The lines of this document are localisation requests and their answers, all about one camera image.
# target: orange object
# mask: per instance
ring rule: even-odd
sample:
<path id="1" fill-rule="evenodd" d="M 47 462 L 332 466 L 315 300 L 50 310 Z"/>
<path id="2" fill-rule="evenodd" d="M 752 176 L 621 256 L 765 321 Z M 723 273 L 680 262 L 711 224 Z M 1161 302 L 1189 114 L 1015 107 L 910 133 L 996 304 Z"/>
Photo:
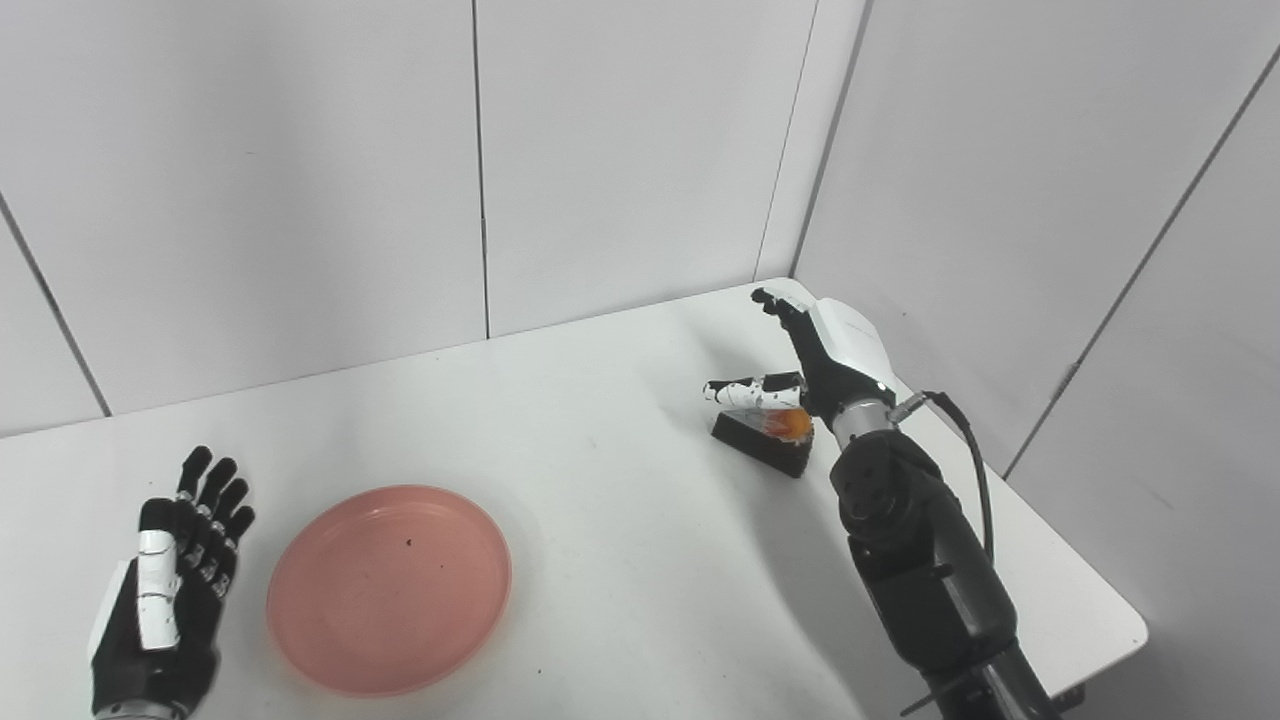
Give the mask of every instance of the orange object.
<path id="1" fill-rule="evenodd" d="M 813 420 L 804 410 L 768 410 L 764 433 L 780 439 L 800 441 L 813 432 Z"/>
<path id="2" fill-rule="evenodd" d="M 335 693 L 406 693 L 484 644 L 511 592 L 502 532 L 475 503 L 433 487 L 348 498 L 284 551 L 268 629 L 303 676 Z"/>

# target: white wall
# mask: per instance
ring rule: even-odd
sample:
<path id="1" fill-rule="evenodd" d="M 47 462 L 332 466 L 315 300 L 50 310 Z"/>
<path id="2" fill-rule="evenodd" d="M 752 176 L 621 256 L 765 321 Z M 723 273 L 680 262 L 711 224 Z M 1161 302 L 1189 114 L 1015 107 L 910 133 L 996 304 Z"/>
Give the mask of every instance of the white wall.
<path id="1" fill-rule="evenodd" d="M 0 187 L 114 411 L 484 338 L 467 0 L 0 4 Z"/>
<path id="2" fill-rule="evenodd" d="M 1267 0 L 877 3 L 796 277 L 1005 468 L 1276 38 Z"/>
<path id="3" fill-rule="evenodd" d="M 813 13 L 479 1 L 494 334 L 754 277 Z M 847 47 L 823 47 L 817 64 L 838 73 Z M 797 143 L 815 152 L 827 117 Z"/>
<path id="4" fill-rule="evenodd" d="M 101 416 L 36 278 L 0 218 L 0 437 Z"/>
<path id="5" fill-rule="evenodd" d="M 488 277 L 467 0 L 5 3 L 0 187 L 114 411 L 419 352 L 785 273 L 861 8 L 480 0 Z"/>
<path id="6" fill-rule="evenodd" d="M 1280 707 L 1277 199 L 1272 72 L 1014 473 L 1151 626 L 1082 720 Z"/>

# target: white table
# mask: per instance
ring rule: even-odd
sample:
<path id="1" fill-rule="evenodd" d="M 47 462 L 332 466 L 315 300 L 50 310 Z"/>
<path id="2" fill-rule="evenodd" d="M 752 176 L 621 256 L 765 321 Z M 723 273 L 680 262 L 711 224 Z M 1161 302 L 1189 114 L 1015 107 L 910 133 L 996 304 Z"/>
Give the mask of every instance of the white table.
<path id="1" fill-rule="evenodd" d="M 5 714 L 87 716 L 84 651 L 102 589 L 133 548 L 142 501 L 170 493 L 187 451 L 206 443 L 239 461 L 260 521 L 198 720 L 896 716 L 924 685 L 892 652 L 849 560 L 826 479 L 829 434 L 800 480 L 708 434 L 718 409 L 701 398 L 704 380 L 797 368 L 748 295 L 0 441 Z M 975 509 L 964 443 L 925 410 L 904 429 Z M 268 580 L 317 512 L 394 483 L 451 488 L 493 515 L 512 550 L 511 603 L 445 680 L 399 698 L 332 697 L 273 650 Z M 996 478 L 992 503 L 997 568 L 1051 693 L 1146 642 L 1133 607 Z"/>

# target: wall seam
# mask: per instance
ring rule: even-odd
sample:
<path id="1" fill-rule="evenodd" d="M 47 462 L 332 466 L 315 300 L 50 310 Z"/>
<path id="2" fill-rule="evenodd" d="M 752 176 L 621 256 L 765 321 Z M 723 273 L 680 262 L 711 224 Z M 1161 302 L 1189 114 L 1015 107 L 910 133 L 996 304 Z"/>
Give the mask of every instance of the wall seam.
<path id="1" fill-rule="evenodd" d="M 769 208 L 764 213 L 764 228 L 760 231 L 760 249 L 755 251 L 755 269 L 751 270 L 751 281 L 760 279 L 760 259 L 764 258 L 764 241 L 769 237 L 769 219 L 773 218 L 773 200 L 778 195 L 778 181 L 782 178 L 782 163 L 787 156 L 787 142 L 791 140 L 791 122 L 796 117 L 796 100 L 800 99 L 800 85 L 804 82 L 804 68 L 809 63 L 809 46 L 813 44 L 813 27 L 818 19 L 818 5 L 822 0 L 814 0 L 813 14 L 809 15 L 809 35 L 805 36 L 804 53 L 800 55 L 800 73 L 796 76 L 796 90 L 791 94 L 791 111 L 787 113 L 787 128 L 782 132 L 782 150 L 778 152 L 778 167 L 773 172 L 773 190 L 769 191 Z"/>
<path id="2" fill-rule="evenodd" d="M 484 202 L 484 138 L 480 124 L 480 24 L 476 13 L 476 0 L 471 0 L 471 77 L 475 79 L 476 96 L 476 178 L 480 183 L 480 268 L 484 290 L 484 337 L 493 337 L 489 320 L 489 222 Z"/>
<path id="3" fill-rule="evenodd" d="M 1052 397 L 1050 397 L 1048 404 L 1044 406 L 1044 410 L 1039 414 L 1039 418 L 1036 419 L 1036 424 L 1032 425 L 1032 429 L 1027 434 L 1027 438 L 1018 448 L 1018 452 L 1014 454 L 1014 459 L 1009 461 L 1009 466 L 1005 468 L 1004 473 L 1001 473 L 1006 480 L 1012 474 L 1014 469 L 1018 466 L 1019 460 L 1023 459 L 1023 455 L 1027 452 L 1027 448 L 1030 447 L 1032 441 L 1036 439 L 1036 436 L 1039 433 L 1041 427 L 1044 425 L 1044 420 L 1047 420 L 1050 414 L 1053 411 L 1053 407 L 1057 405 L 1057 401 L 1062 397 L 1062 395 L 1066 392 L 1066 388 L 1071 384 L 1071 380 L 1075 378 L 1076 372 L 1084 364 L 1085 357 L 1089 356 L 1089 352 L 1092 352 L 1093 347 L 1098 343 L 1098 338 L 1102 337 L 1102 333 L 1107 329 L 1107 325 L 1111 324 L 1111 319 L 1115 318 L 1115 314 L 1120 309 L 1120 305 L 1124 302 L 1125 297 L 1129 296 L 1129 291 L 1133 290 L 1134 283 L 1138 281 L 1138 275 L 1140 275 L 1143 270 L 1146 270 L 1147 263 L 1151 261 L 1151 258 L 1156 254 L 1156 250 L 1160 247 L 1160 243 L 1164 242 L 1165 236 L 1169 234 L 1169 229 L 1178 220 L 1178 217 L 1181 214 L 1183 208 L 1187 205 L 1188 200 L 1190 200 L 1192 193 L 1196 192 L 1196 188 L 1199 186 L 1201 181 L 1204 178 L 1204 174 L 1208 172 L 1210 165 L 1212 165 L 1213 160 L 1217 159 L 1217 154 L 1226 145 L 1226 140 L 1231 136 L 1231 132 L 1235 131 L 1235 126 L 1239 124 L 1240 118 L 1244 117 L 1244 111 L 1248 110 L 1249 104 L 1253 102 L 1253 97 L 1258 94 L 1258 90 L 1262 88 L 1262 85 L 1267 79 L 1267 76 L 1271 74 L 1271 69 L 1275 68 L 1277 59 L 1280 59 L 1280 46 L 1276 46 L 1276 49 L 1271 53 L 1271 56 L 1267 59 L 1266 65 L 1262 67 L 1262 72 L 1258 74 L 1257 79 L 1253 81 L 1253 85 L 1249 87 L 1249 91 L 1244 95 L 1244 100 L 1240 102 L 1239 108 L 1235 109 L 1235 113 L 1231 115 L 1231 119 L 1228 120 L 1226 127 L 1222 129 L 1222 133 L 1217 137 L 1217 141 L 1213 143 L 1213 147 L 1210 149 L 1208 155 L 1204 158 L 1204 161 L 1201 163 L 1199 169 L 1196 170 L 1196 174 L 1192 177 L 1190 183 L 1183 191 L 1181 196 L 1179 196 L 1178 202 L 1174 204 L 1174 209 L 1169 213 L 1169 217 L 1165 219 L 1165 223 L 1160 227 L 1160 231 L 1156 233 L 1156 237 L 1151 241 L 1151 245 L 1147 246 L 1147 251 L 1142 254 L 1142 258 L 1138 260 L 1137 266 L 1134 266 L 1133 272 L 1129 274 L 1129 279 L 1125 281 L 1124 286 L 1120 288 L 1119 295 L 1116 295 L 1115 300 L 1112 300 L 1111 306 L 1102 316 L 1102 322 L 1098 323 L 1098 327 L 1093 331 L 1093 334 L 1089 337 L 1088 342 L 1085 342 L 1084 350 L 1082 350 L 1080 355 L 1075 359 L 1075 361 L 1068 366 L 1066 375 L 1059 383 Z"/>
<path id="4" fill-rule="evenodd" d="M 800 265 L 800 254 L 804 251 L 804 241 L 809 234 L 809 223 L 813 220 L 813 209 L 818 205 L 818 191 L 822 190 L 822 178 L 827 174 L 827 161 L 831 159 L 831 147 L 836 142 L 836 131 L 840 128 L 840 117 L 845 111 L 845 100 L 849 97 L 849 86 L 854 79 L 854 69 L 858 67 L 858 55 L 863 50 L 863 38 L 867 36 L 867 26 L 870 22 L 872 6 L 876 0 L 863 3 L 863 14 L 858 18 L 858 35 L 854 37 L 854 47 L 849 53 L 849 65 L 845 69 L 845 79 L 840 86 L 840 97 L 836 99 L 836 111 L 831 115 L 831 126 L 827 128 L 827 141 L 822 147 L 822 159 L 818 160 L 818 172 L 814 174 L 813 191 L 809 193 L 809 205 L 804 211 L 804 222 L 800 224 L 800 237 L 796 240 L 796 252 L 791 258 L 788 278 L 796 277 L 796 268 Z"/>
<path id="5" fill-rule="evenodd" d="M 90 370 L 88 363 L 84 360 L 84 354 L 81 352 L 79 343 L 76 342 L 76 336 L 72 334 L 72 328 L 67 324 L 67 318 L 63 316 L 63 310 L 58 306 L 54 291 L 49 287 L 49 282 L 45 279 L 45 273 L 36 263 L 36 255 L 32 254 L 31 246 L 27 245 L 27 238 L 22 234 L 22 229 L 18 227 L 18 219 L 13 217 L 13 211 L 9 209 L 9 202 L 4 197 L 4 192 L 0 192 L 0 215 L 4 215 L 4 222 L 9 225 L 9 234 L 13 236 L 14 243 L 18 245 L 18 251 L 22 252 L 23 260 L 27 261 L 27 269 L 36 279 L 40 292 L 45 296 L 45 304 L 49 305 L 49 311 L 54 314 L 54 322 L 58 323 L 58 329 L 61 331 L 63 340 L 67 341 L 67 347 L 72 351 L 72 356 L 76 359 L 76 364 L 79 366 L 81 374 L 84 377 L 84 382 L 88 383 L 88 389 L 93 393 L 93 400 L 97 402 L 99 410 L 102 413 L 102 416 L 110 418 L 111 409 L 106 404 L 106 397 L 102 396 L 102 388 L 99 387 L 97 378 L 95 378 L 93 372 Z"/>

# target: connector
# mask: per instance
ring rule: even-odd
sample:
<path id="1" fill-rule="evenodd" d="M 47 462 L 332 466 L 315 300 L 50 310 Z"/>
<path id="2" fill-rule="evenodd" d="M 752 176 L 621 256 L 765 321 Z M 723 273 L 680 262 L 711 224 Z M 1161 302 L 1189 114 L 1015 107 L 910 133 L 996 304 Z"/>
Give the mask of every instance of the connector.
<path id="1" fill-rule="evenodd" d="M 924 405 L 925 400 L 928 400 L 928 395 L 923 392 L 918 392 L 911 397 L 908 397 L 888 411 L 888 421 L 897 425 L 902 420 L 908 419 L 911 413 L 919 410 L 919 407 Z"/>

